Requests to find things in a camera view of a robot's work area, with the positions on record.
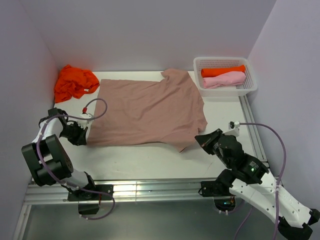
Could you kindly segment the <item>dusty pink t-shirt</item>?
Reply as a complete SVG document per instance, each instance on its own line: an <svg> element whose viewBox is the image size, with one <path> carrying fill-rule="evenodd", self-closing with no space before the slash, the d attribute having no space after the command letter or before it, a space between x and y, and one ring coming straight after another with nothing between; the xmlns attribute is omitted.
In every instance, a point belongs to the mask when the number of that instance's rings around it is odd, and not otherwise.
<svg viewBox="0 0 320 240"><path fill-rule="evenodd" d="M91 146L165 143L179 152L207 126L204 101L186 70L166 69L161 81L100 82L95 115L87 138Z"/></svg>

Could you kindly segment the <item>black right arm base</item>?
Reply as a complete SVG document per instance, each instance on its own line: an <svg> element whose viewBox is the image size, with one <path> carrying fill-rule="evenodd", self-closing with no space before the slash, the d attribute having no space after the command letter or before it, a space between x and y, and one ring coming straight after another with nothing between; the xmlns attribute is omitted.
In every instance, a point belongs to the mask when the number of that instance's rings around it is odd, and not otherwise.
<svg viewBox="0 0 320 240"><path fill-rule="evenodd" d="M203 198L212 198L214 207L219 214L229 214L236 210L236 197L229 189L217 180L201 181L198 194Z"/></svg>

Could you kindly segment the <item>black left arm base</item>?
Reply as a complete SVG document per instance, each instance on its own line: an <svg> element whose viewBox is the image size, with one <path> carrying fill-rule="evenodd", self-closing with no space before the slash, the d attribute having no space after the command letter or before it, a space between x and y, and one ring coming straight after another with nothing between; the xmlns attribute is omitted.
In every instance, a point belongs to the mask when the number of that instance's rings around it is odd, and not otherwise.
<svg viewBox="0 0 320 240"><path fill-rule="evenodd" d="M89 184L84 187L84 190L68 189L68 202L77 202L78 213L81 218L89 220L100 220L110 215L116 205L113 197L114 186L112 184L95 184L93 180L89 180ZM95 216L102 205L102 201L112 201L110 210L103 216Z"/></svg>

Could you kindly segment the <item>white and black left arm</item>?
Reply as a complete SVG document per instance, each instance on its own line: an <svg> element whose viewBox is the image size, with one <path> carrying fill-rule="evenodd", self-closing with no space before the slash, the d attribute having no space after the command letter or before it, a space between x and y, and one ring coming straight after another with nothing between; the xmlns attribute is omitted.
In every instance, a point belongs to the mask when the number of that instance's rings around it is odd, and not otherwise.
<svg viewBox="0 0 320 240"><path fill-rule="evenodd" d="M48 110L48 116L40 119L37 136L21 149L38 186L60 184L71 193L79 190L86 200L96 197L98 188L92 177L73 167L60 142L60 138L65 138L74 146L85 146L92 118L91 114L83 113L80 117L70 119L66 111L55 107Z"/></svg>

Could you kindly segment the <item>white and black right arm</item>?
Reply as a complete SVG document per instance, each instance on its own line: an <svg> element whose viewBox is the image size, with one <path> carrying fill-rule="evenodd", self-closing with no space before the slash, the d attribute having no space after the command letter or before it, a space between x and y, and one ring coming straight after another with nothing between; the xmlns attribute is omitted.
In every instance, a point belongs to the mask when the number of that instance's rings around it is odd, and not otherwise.
<svg viewBox="0 0 320 240"><path fill-rule="evenodd" d="M221 129L195 136L199 146L215 155L225 169L214 181L202 181L202 197L237 196L267 216L279 233L288 240L308 240L311 225L320 212L308 208L279 185L270 170L256 157L244 152L236 136Z"/></svg>

